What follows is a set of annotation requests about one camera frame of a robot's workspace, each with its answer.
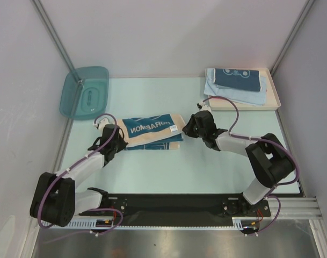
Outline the teal cream cartoon towel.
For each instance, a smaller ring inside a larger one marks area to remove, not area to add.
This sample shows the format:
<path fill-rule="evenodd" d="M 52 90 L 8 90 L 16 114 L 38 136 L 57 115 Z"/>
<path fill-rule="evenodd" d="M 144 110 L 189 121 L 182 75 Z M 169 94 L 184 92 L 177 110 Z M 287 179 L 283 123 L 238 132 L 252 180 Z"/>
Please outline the teal cream cartoon towel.
<path fill-rule="evenodd" d="M 117 124 L 124 133 L 127 151 L 179 149 L 183 141 L 182 129 L 186 125 L 179 114 L 120 119 Z M 171 132 L 171 125 L 176 125 L 178 131 Z"/>

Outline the light blue towel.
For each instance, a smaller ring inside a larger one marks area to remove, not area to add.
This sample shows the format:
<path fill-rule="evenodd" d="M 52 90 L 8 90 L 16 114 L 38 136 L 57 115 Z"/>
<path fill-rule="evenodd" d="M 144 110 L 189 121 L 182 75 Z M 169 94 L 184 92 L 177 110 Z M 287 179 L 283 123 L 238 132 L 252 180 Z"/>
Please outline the light blue towel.
<path fill-rule="evenodd" d="M 207 68 L 205 71 L 205 87 L 204 94 L 210 96 L 220 96 L 230 99 L 234 102 L 249 104 L 254 106 L 263 106 L 266 103 L 267 95 L 267 79 L 260 75 L 260 92 L 236 90 L 218 86 L 213 83 L 213 72 L 214 68 Z"/>

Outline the dark blue cream-edged towel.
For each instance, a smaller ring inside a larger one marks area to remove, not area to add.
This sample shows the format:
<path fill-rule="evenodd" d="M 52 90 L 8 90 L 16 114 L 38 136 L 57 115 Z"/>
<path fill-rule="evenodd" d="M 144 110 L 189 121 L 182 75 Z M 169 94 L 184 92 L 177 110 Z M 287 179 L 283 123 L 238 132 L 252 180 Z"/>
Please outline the dark blue cream-edged towel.
<path fill-rule="evenodd" d="M 213 83 L 236 90 L 260 92 L 260 77 L 258 70 L 215 68 Z"/>

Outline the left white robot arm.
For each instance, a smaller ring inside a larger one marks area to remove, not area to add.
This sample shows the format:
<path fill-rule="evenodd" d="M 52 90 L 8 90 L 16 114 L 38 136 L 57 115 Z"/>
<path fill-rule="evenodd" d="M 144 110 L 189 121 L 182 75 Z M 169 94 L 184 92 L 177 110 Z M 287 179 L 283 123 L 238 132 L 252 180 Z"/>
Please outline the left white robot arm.
<path fill-rule="evenodd" d="M 83 212 L 106 214 L 110 208 L 108 192 L 88 188 L 78 193 L 76 189 L 93 173 L 104 168 L 126 146 L 119 126 L 104 126 L 101 136 L 80 160 L 65 170 L 40 175 L 30 207 L 30 216 L 37 219 L 41 228 L 50 228 L 65 227 L 73 216 Z"/>

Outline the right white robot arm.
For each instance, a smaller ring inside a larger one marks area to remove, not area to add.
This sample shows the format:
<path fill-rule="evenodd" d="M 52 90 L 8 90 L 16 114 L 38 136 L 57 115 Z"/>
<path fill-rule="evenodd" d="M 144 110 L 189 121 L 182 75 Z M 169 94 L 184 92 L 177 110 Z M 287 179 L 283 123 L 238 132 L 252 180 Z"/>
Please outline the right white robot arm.
<path fill-rule="evenodd" d="M 243 191 L 243 199 L 238 203 L 240 213 L 245 216 L 253 215 L 258 210 L 258 202 L 273 189 L 297 181 L 299 169 L 296 161 L 272 133 L 260 138 L 234 134 L 231 130 L 217 128 L 209 111 L 191 115 L 183 132 L 188 137 L 201 138 L 210 149 L 236 153 L 249 159 L 255 179 Z"/>

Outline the white barcode label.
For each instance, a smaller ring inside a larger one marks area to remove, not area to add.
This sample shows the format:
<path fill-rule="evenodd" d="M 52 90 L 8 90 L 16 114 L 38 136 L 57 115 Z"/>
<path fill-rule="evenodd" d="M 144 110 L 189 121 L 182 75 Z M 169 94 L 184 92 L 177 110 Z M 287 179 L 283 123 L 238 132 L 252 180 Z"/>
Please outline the white barcode label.
<path fill-rule="evenodd" d="M 178 127 L 176 125 L 171 125 L 169 128 L 171 132 L 178 131 Z"/>

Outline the teal plastic bin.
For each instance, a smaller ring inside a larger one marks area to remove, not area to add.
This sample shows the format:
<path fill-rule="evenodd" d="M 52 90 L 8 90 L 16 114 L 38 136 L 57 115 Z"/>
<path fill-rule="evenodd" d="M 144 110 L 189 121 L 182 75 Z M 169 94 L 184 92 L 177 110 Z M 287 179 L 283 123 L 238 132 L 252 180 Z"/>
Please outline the teal plastic bin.
<path fill-rule="evenodd" d="M 109 72 L 102 66 L 72 70 L 64 81 L 60 114 L 72 120 L 91 120 L 107 106 Z"/>

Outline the cream plastic tray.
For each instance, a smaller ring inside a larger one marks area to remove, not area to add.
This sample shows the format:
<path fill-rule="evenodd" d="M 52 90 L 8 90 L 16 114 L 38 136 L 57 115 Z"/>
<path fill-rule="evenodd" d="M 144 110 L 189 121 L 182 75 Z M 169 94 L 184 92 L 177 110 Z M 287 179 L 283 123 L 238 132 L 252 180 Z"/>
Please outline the cream plastic tray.
<path fill-rule="evenodd" d="M 232 101 L 232 102 L 235 103 L 235 105 L 237 106 L 237 108 L 239 110 L 245 110 L 245 111 L 276 110 L 277 108 L 279 108 L 281 103 L 280 103 L 277 91 L 275 89 L 270 71 L 267 68 L 249 68 L 249 69 L 250 70 L 258 70 L 260 72 L 261 76 L 266 77 L 266 79 L 267 79 L 266 103 L 263 106 L 254 106 L 254 105 L 243 104 L 243 103 L 238 103 L 238 102 L 234 102 L 234 101 Z M 211 107 L 212 110 L 218 110 L 218 111 L 232 110 L 232 105 L 223 99 L 219 99 L 218 97 L 220 97 L 220 96 L 210 96 L 210 95 L 207 95 L 207 96 L 211 97 L 211 99 L 209 100 L 209 106 Z"/>

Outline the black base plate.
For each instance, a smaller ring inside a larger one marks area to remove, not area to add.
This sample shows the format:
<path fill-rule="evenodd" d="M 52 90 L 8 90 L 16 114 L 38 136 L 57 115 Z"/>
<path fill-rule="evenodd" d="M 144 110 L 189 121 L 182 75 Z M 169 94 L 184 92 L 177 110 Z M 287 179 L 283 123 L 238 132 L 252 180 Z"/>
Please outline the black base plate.
<path fill-rule="evenodd" d="M 121 211 L 130 221 L 153 217 L 164 221 L 174 217 L 215 221 L 217 217 L 270 217 L 266 200 L 248 204 L 241 194 L 108 194 L 110 207 Z"/>

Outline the aluminium frame rail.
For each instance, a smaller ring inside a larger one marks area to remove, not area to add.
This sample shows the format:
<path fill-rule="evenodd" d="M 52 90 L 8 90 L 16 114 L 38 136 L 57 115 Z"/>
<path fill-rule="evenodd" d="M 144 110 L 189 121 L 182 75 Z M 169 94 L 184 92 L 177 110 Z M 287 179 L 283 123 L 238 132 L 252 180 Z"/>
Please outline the aluminium frame rail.
<path fill-rule="evenodd" d="M 282 197 L 269 197 L 265 199 L 268 202 L 271 215 L 268 218 L 258 215 L 257 218 L 270 219 L 275 215 L 278 215 L 281 219 L 308 219 L 308 218 L 319 218 L 321 213 L 315 198 L 303 198 L 291 196 L 282 196 Z M 81 218 L 117 218 L 120 217 L 123 219 L 123 215 L 118 209 L 106 209 L 103 208 L 100 211 L 94 212 L 83 212 L 81 214 L 73 216 L 74 219 Z"/>

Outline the right corner aluminium post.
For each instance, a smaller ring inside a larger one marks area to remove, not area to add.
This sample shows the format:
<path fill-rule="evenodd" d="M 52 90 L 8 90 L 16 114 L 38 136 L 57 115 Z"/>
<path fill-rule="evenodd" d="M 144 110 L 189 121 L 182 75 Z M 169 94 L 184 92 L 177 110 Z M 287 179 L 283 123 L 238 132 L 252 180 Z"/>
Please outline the right corner aluminium post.
<path fill-rule="evenodd" d="M 283 61 L 284 57 L 286 56 L 288 50 L 290 49 L 292 43 L 294 42 L 296 36 L 298 35 L 301 27 L 303 26 L 304 22 L 308 18 L 308 15 L 310 14 L 312 8 L 314 7 L 316 3 L 316 0 L 307 0 L 298 15 L 297 20 L 295 21 L 288 37 L 286 38 L 283 47 L 281 51 L 279 52 L 274 64 L 272 65 L 270 69 L 271 76 L 275 74 L 275 72 L 278 70 L 281 62 Z"/>

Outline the corner aluminium post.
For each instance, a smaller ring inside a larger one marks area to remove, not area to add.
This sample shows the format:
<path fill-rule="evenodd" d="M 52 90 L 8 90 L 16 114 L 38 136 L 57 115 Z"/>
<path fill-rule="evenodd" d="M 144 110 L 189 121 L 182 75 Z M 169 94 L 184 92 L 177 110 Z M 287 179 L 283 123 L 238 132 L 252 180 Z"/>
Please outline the corner aluminium post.
<path fill-rule="evenodd" d="M 301 27 L 303 26 L 304 22 L 308 18 L 308 15 L 310 14 L 312 8 L 314 7 L 316 3 L 316 0 L 307 0 L 298 15 L 297 20 L 295 21 L 288 37 L 286 38 L 283 47 L 281 51 L 279 52 L 274 64 L 272 65 L 270 69 L 271 76 L 275 74 L 275 72 L 278 70 L 281 62 L 283 61 L 284 57 L 286 56 L 288 50 L 290 49 L 292 43 L 294 42 L 296 36 L 298 35 Z"/>
<path fill-rule="evenodd" d="M 41 19 L 46 31 L 48 32 L 54 46 L 56 47 L 56 50 L 58 51 L 59 55 L 61 56 L 64 64 L 67 66 L 69 71 L 72 71 L 75 69 L 72 60 L 64 47 L 64 44 L 62 43 L 54 24 L 52 23 L 42 1 L 40 0 L 30 0 L 32 3 L 35 11 L 37 12 L 39 18 Z"/>

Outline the left corner aluminium post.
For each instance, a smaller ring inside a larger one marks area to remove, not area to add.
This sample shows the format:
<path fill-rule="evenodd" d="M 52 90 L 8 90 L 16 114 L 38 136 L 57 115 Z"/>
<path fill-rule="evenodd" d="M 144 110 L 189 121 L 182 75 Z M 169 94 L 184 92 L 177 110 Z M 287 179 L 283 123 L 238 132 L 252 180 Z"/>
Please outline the left corner aluminium post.
<path fill-rule="evenodd" d="M 46 31 L 48 32 L 54 46 L 56 47 L 56 50 L 58 51 L 59 55 L 61 56 L 64 64 L 67 66 L 69 71 L 72 71 L 75 69 L 72 60 L 64 47 L 64 44 L 62 43 L 54 24 L 52 23 L 42 1 L 40 0 L 30 0 L 32 3 L 35 11 L 37 12 L 39 18 L 41 19 Z"/>

